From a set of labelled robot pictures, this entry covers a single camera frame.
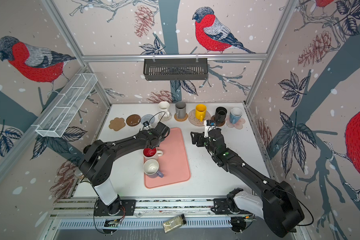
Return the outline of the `multicolour zigzag woven coaster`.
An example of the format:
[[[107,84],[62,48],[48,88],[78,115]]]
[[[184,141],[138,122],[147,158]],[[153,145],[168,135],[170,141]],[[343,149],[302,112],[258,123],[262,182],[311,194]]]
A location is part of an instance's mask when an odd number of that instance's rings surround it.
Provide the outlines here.
[[[159,120],[161,122],[166,122],[166,121],[169,121],[170,119],[172,118],[172,114],[164,114],[164,113],[160,113],[159,114]]]

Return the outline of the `grey round felt coaster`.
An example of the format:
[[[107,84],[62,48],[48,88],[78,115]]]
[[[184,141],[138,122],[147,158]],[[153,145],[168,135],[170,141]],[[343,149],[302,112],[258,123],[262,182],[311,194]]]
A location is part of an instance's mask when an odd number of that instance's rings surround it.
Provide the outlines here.
[[[155,122],[155,116],[151,114],[146,114],[141,117],[141,124],[144,125],[145,122],[148,122],[149,124],[153,124]]]

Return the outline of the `round bunny print coaster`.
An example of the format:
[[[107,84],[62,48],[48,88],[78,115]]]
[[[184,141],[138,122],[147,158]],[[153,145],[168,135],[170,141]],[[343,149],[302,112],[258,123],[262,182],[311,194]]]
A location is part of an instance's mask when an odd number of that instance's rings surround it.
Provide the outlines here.
[[[204,122],[201,122],[199,119],[196,118],[196,110],[193,109],[188,113],[188,120],[189,122],[197,127],[203,127],[204,126]],[[209,112],[206,112],[206,117],[205,120],[210,120],[211,119],[211,114]]]

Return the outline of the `brown round wooden coaster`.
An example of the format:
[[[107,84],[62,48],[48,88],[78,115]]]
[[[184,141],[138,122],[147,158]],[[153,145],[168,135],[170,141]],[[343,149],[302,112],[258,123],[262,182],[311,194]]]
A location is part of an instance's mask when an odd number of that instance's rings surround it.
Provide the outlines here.
[[[211,117],[211,120],[214,122],[214,121],[215,121],[215,116],[212,116],[212,117]],[[219,122],[219,123],[217,124],[217,127],[222,127],[222,126],[225,125],[225,123],[226,123],[226,120],[223,120],[222,122]]]

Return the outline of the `red interior white mug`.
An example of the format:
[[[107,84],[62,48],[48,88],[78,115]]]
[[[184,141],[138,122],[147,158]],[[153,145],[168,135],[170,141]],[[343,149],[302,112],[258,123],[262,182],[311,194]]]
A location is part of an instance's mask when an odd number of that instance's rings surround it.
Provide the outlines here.
[[[157,161],[159,159],[159,157],[161,157],[163,155],[164,155],[163,151],[158,150],[157,148],[154,148],[154,149],[145,148],[145,149],[143,149],[143,156],[144,156],[145,161],[151,160],[151,159],[154,159],[154,160]]]

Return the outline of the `white faceted mug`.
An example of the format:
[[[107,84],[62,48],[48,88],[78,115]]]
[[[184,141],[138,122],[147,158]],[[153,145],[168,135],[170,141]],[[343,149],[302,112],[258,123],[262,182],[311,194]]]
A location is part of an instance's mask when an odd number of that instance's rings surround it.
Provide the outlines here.
[[[160,114],[163,118],[168,118],[171,116],[171,113],[169,112],[170,103],[166,101],[162,101],[158,104],[160,109]]]

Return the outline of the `yellow mug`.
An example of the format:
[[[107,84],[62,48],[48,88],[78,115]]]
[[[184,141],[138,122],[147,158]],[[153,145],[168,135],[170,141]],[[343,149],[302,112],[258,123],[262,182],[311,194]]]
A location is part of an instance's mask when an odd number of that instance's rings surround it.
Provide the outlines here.
[[[207,107],[203,104],[198,104],[195,108],[195,117],[200,122],[203,122],[206,117]]]

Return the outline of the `dark brown glossy coaster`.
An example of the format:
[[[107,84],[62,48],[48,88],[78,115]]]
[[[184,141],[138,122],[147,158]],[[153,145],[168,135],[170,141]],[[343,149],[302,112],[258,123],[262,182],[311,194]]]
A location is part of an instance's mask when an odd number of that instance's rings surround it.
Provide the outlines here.
[[[135,127],[141,122],[141,117],[137,114],[133,114],[127,117],[126,124],[130,127]]]

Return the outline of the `grey mug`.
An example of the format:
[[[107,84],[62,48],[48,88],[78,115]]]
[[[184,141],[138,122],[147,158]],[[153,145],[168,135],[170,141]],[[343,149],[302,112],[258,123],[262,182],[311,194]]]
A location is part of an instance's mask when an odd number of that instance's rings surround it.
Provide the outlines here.
[[[186,110],[186,103],[184,102],[177,102],[175,104],[175,108],[176,108],[176,116],[178,119],[184,119],[187,115],[187,110]]]

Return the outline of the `black mug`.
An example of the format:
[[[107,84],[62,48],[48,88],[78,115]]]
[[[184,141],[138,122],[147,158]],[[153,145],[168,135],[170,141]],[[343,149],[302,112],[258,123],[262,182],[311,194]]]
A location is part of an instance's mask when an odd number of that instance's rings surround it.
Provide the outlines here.
[[[226,120],[227,109],[224,107],[217,107],[215,112],[215,123],[216,125],[223,120]]]

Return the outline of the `white purple handled mug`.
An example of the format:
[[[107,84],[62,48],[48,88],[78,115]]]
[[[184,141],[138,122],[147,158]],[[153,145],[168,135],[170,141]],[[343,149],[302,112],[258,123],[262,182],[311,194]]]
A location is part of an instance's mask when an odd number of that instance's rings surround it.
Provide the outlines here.
[[[160,171],[159,162],[155,159],[146,160],[143,165],[143,171],[146,177],[149,178],[164,177],[163,173]]]

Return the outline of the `pink flower shaped coaster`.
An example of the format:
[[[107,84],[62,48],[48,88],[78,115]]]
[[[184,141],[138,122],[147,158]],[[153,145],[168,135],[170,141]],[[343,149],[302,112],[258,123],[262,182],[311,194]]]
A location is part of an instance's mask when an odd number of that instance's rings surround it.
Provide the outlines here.
[[[229,118],[226,118],[226,126],[228,128],[235,128],[237,130],[241,130],[244,127],[246,120],[244,118],[240,118],[235,124],[230,122]]]

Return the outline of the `white blue handled mug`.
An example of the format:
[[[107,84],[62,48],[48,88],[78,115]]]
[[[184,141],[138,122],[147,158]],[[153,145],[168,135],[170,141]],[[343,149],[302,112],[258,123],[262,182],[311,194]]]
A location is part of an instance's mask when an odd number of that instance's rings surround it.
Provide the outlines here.
[[[240,108],[234,107],[230,110],[230,123],[236,124],[242,117],[243,111]]]

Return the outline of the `tan paw shaped coaster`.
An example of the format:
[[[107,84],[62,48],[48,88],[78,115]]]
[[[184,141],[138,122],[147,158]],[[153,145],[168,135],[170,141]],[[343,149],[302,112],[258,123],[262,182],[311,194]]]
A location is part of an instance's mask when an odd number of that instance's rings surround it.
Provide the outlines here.
[[[114,130],[115,132],[121,130],[126,126],[126,122],[124,118],[114,118],[110,121],[109,128]]]

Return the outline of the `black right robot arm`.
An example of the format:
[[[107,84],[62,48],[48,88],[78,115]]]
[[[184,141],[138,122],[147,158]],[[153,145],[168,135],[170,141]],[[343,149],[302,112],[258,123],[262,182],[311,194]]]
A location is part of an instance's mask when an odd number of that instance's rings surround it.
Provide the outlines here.
[[[203,133],[191,133],[192,143],[204,147],[218,167],[236,176],[255,194],[242,188],[227,194],[225,203],[217,203],[212,211],[216,214],[249,212],[262,218],[270,230],[280,238],[291,232],[305,215],[293,188],[285,181],[277,182],[248,165],[236,152],[229,149],[221,129]]]

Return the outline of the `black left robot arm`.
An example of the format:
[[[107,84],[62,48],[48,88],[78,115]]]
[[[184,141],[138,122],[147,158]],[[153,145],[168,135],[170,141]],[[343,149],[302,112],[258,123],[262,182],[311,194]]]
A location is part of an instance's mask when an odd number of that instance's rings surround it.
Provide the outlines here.
[[[83,150],[84,159],[79,163],[79,170],[90,181],[102,203],[112,206],[119,201],[110,180],[114,161],[137,150],[159,147],[169,133],[169,127],[158,123],[153,129],[141,130],[121,140],[106,143],[96,140]]]

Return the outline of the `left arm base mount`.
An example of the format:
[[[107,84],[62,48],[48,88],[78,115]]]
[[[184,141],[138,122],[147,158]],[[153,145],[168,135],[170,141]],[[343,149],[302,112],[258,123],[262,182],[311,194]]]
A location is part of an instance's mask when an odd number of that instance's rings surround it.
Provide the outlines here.
[[[105,205],[98,197],[94,205],[93,223],[97,232],[104,235],[112,235],[117,227],[124,221],[125,217],[132,216],[136,208],[137,200],[123,200],[118,196],[109,206]],[[113,217],[104,224],[98,225],[95,217]]]

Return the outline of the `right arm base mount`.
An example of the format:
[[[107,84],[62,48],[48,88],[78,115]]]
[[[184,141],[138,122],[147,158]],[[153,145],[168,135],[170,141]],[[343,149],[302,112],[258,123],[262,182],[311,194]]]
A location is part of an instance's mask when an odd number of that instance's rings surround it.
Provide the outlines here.
[[[234,201],[234,197],[243,192],[243,189],[235,188],[227,194],[226,198],[213,199],[214,205],[211,207],[211,211],[216,215],[246,214],[244,217],[231,217],[229,223],[232,226],[232,231],[235,233],[242,233],[255,219],[254,214],[245,210],[240,210]]]

